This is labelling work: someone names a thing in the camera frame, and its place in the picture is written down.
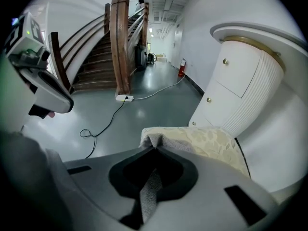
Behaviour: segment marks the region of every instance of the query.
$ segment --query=brass knob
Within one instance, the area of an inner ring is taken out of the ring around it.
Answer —
[[[223,64],[228,65],[229,61],[227,60],[227,58],[223,59],[222,61]]]

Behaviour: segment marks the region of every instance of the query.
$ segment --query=door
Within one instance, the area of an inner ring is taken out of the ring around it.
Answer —
[[[183,24],[183,19],[177,23],[174,35],[171,65],[176,68],[180,67],[180,61],[182,59],[180,56],[180,48],[183,35]]]

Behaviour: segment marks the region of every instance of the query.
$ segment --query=epoxy floor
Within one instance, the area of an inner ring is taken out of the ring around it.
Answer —
[[[180,80],[177,73],[169,63],[150,65],[134,74],[131,94],[134,98],[149,96],[177,83]],[[72,97],[75,104],[70,113],[45,119],[30,116],[23,129],[25,136],[35,139],[42,148],[56,150],[63,161],[89,155],[94,138],[82,138],[80,131],[87,128],[98,134],[122,104],[116,101],[115,90],[79,92]],[[201,95],[184,79],[153,97],[125,103],[110,127],[98,137],[91,157],[137,148],[144,128],[186,127],[200,100]]]

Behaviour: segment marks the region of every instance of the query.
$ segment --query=fire extinguisher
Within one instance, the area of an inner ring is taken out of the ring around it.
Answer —
[[[180,70],[179,70],[179,77],[184,76],[184,70],[185,70],[185,66],[186,66],[186,60],[184,58],[182,58],[181,60],[181,66],[180,66]]]

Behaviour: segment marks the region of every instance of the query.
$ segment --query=black slot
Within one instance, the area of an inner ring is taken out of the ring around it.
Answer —
[[[227,187],[225,191],[249,226],[266,216],[266,213],[239,186]]]
[[[84,172],[84,171],[88,171],[90,169],[92,169],[90,166],[85,165],[85,166],[81,166],[81,167],[70,168],[70,169],[67,170],[67,172],[70,175],[74,175],[74,174],[78,174],[78,173],[81,173],[81,172]]]

